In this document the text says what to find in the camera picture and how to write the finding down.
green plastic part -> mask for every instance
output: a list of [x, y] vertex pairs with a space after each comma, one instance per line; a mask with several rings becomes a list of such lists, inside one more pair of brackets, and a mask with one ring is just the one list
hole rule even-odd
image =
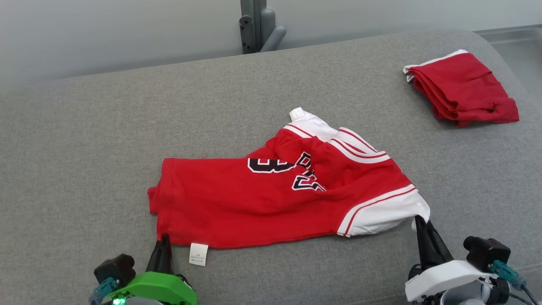
[[139, 296], [171, 305], [197, 305], [198, 303], [196, 292], [179, 277], [152, 271], [136, 276], [128, 285], [107, 296], [112, 299]]

red and white shirt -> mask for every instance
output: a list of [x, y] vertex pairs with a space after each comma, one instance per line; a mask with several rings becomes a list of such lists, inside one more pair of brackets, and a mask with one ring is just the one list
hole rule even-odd
[[149, 189], [157, 234], [179, 245], [238, 248], [375, 234], [429, 206], [384, 151], [301, 108], [238, 159], [167, 158]]

care label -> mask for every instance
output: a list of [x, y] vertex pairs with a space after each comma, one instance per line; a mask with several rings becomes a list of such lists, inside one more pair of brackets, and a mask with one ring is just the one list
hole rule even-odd
[[190, 245], [190, 259], [188, 262], [192, 265], [205, 267], [207, 248], [209, 248], [209, 245], [192, 243]]

gray floor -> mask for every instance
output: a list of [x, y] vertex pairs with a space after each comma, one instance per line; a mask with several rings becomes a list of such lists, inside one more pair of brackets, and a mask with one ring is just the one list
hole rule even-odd
[[542, 26], [478, 32], [499, 52], [542, 113]]

green light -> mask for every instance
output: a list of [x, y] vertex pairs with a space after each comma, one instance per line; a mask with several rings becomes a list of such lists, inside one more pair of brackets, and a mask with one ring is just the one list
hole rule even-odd
[[125, 298], [116, 298], [113, 300], [114, 305], [123, 305], [126, 302]]

